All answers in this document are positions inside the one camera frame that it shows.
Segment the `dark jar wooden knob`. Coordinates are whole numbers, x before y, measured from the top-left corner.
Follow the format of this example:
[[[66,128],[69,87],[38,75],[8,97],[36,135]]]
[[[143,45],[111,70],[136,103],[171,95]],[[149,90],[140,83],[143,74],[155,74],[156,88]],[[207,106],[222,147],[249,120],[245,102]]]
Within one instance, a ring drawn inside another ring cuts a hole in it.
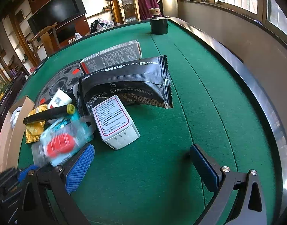
[[[154,35],[164,35],[168,33],[167,18],[161,16],[161,11],[159,8],[150,8],[149,13],[151,34]]]

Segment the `wooden chair left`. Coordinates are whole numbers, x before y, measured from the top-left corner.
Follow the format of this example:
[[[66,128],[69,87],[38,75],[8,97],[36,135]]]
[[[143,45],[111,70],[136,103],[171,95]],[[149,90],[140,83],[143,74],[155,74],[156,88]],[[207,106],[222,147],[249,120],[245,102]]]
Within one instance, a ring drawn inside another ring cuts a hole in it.
[[[30,40],[27,40],[27,43],[28,44],[31,44],[32,48],[33,48],[33,53],[38,61],[38,63],[41,61],[40,60],[40,57],[38,55],[38,52],[37,52],[37,49],[36,49],[36,46],[34,44],[34,42],[40,38],[41,41],[42,41],[42,44],[43,44],[43,47],[45,48],[45,51],[46,51],[46,55],[47,56],[50,56],[52,54],[55,53],[55,50],[54,50],[54,47],[53,47],[53,43],[52,43],[52,40],[51,40],[51,37],[49,35],[49,31],[52,30],[53,31],[53,37],[56,41],[56,45],[58,47],[58,49],[61,48],[60,46],[60,43],[59,43],[59,40],[58,40],[58,36],[56,34],[56,26],[58,25],[57,22],[55,22],[53,25],[51,26],[47,26],[45,27],[44,29],[40,30],[32,39]]]

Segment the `round mahjong table centre panel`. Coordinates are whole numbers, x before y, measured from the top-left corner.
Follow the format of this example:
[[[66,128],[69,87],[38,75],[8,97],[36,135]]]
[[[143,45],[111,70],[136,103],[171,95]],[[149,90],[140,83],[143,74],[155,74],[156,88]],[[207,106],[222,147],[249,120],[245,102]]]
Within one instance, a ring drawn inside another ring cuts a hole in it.
[[[37,95],[35,106],[48,104],[58,89],[65,92],[69,97],[72,97],[72,88],[79,82],[79,77],[83,75],[83,71],[79,65],[80,62],[81,60],[74,61],[60,69]]]

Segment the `yellow cracker packet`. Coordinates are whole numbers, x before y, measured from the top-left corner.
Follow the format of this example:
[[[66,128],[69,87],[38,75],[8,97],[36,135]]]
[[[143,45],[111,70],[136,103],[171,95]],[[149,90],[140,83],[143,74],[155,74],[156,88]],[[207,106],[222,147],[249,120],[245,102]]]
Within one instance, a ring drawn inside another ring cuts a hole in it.
[[[46,111],[47,109],[48,109],[47,104],[40,105],[37,108],[33,109],[28,114],[28,116]],[[26,129],[25,129],[26,144],[35,143],[40,140],[41,134],[44,131],[44,125],[45,125],[45,121],[38,122],[38,123],[31,123],[31,124],[26,125]]]

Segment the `maroon garment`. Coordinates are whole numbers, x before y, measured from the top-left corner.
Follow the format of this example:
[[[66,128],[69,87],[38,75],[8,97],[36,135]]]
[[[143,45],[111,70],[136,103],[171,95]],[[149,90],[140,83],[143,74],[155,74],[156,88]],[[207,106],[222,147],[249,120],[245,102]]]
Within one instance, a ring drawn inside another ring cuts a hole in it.
[[[150,8],[159,8],[160,0],[138,0],[139,15],[141,20],[146,20],[150,17]]]

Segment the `black wall television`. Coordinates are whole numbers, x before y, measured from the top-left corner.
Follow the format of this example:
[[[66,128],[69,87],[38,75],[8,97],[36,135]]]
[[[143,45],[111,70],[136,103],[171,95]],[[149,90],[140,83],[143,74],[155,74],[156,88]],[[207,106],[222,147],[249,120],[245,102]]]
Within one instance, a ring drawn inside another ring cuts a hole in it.
[[[85,14],[82,0],[50,0],[28,19],[28,24],[36,34],[57,23],[56,35],[63,43],[75,37],[76,33],[85,36],[90,31]]]

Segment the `teal red blister pack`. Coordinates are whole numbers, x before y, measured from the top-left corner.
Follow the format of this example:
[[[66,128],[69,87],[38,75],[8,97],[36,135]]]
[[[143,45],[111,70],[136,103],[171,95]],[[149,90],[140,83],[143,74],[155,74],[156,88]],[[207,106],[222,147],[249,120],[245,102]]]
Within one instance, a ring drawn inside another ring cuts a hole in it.
[[[64,164],[85,144],[91,142],[96,130],[95,120],[83,116],[75,121],[61,118],[48,127],[40,141],[32,144],[33,163],[37,167]]]

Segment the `white power adapter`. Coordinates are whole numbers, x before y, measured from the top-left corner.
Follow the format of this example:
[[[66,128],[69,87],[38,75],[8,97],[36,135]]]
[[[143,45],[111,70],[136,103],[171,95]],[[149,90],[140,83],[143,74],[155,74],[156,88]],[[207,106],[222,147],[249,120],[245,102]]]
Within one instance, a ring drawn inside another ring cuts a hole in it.
[[[17,107],[11,115],[10,124],[14,128],[22,107]]]

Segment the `pile of clothes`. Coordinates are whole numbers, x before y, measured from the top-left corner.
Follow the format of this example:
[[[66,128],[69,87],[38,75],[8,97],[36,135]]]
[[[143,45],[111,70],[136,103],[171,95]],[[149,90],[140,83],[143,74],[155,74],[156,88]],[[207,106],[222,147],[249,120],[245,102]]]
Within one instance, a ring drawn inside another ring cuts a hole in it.
[[[110,27],[114,27],[114,22],[112,20],[98,18],[90,25],[90,32],[93,34]]]

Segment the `black pen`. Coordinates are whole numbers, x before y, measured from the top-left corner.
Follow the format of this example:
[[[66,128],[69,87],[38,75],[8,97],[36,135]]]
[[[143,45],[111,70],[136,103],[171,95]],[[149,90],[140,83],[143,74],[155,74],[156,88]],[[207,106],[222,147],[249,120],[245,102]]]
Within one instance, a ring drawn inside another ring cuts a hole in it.
[[[30,115],[24,118],[23,124],[29,125],[33,123],[42,122],[42,121],[58,119],[61,117],[73,115],[75,111],[76,111],[76,108],[73,104],[67,104],[65,106],[51,108],[51,109]]]

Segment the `white printed small box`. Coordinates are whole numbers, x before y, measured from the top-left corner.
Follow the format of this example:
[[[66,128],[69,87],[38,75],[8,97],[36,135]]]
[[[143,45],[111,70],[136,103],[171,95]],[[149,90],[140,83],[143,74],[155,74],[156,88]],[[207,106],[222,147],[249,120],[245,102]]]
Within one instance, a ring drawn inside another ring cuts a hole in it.
[[[131,116],[117,95],[92,109],[101,139],[114,150],[131,144],[140,137]]]

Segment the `cardboard box tray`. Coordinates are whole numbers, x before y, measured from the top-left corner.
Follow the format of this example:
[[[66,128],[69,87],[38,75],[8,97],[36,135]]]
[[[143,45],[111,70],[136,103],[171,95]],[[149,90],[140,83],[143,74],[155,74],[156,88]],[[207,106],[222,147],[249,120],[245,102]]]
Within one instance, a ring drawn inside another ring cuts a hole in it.
[[[33,110],[34,102],[25,95],[9,109],[0,133],[0,173],[8,168],[18,167],[18,158],[26,125],[24,118]],[[21,107],[15,126],[10,123],[17,108]]]

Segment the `black snack sachet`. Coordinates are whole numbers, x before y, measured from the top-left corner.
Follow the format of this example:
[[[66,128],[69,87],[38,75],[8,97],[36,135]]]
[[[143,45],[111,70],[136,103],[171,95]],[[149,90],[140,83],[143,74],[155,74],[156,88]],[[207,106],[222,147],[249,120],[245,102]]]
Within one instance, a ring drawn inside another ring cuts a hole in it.
[[[76,106],[81,116],[117,95],[127,105],[173,107],[167,56],[137,59],[110,66],[79,78]]]

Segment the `wooden chair with garment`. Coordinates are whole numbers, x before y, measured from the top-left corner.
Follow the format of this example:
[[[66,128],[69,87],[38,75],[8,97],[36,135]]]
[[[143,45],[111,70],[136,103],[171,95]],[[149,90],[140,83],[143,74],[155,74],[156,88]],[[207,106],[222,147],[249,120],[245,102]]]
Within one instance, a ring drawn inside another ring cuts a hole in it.
[[[140,21],[139,11],[137,9],[136,0],[106,0],[109,3],[110,12],[113,17],[113,23],[115,26],[121,24],[129,24]],[[118,15],[122,16],[122,10],[124,12],[125,19],[121,22],[118,20]]]

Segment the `grey red carton box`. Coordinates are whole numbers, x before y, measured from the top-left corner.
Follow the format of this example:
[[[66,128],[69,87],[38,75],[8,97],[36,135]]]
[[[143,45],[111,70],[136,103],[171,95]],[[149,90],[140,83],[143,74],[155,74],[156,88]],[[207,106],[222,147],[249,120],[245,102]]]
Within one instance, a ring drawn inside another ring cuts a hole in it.
[[[142,58],[140,43],[137,40],[121,43],[94,53],[80,62],[84,74]]]

